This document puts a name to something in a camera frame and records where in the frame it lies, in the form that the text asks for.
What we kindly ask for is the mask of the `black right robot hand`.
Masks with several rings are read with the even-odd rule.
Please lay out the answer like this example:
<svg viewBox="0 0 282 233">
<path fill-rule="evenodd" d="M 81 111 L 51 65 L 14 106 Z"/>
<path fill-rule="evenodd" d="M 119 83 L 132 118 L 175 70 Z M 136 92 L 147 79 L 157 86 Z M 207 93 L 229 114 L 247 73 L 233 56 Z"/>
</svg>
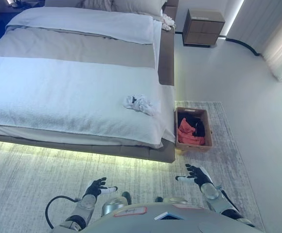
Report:
<svg viewBox="0 0 282 233">
<path fill-rule="evenodd" d="M 211 178 L 208 176 L 207 171 L 203 167 L 196 167 L 191 164 L 185 165 L 189 172 L 188 176 L 176 176 L 175 180 L 183 183 L 195 183 L 202 187 L 202 185 L 210 183 L 213 184 Z"/>
</svg>

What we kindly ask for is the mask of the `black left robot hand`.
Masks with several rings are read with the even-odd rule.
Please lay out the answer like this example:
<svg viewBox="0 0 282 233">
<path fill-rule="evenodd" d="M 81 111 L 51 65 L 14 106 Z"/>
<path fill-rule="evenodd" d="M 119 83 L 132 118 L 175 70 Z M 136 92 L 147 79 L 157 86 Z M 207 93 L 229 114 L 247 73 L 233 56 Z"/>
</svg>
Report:
<svg viewBox="0 0 282 233">
<path fill-rule="evenodd" d="M 89 187 L 86 189 L 84 196 L 86 195 L 93 195 L 95 198 L 97 198 L 101 194 L 110 194 L 113 192 L 116 192 L 118 190 L 117 186 L 113 187 L 106 187 L 106 177 L 102 177 L 98 180 L 94 180 Z"/>
</svg>

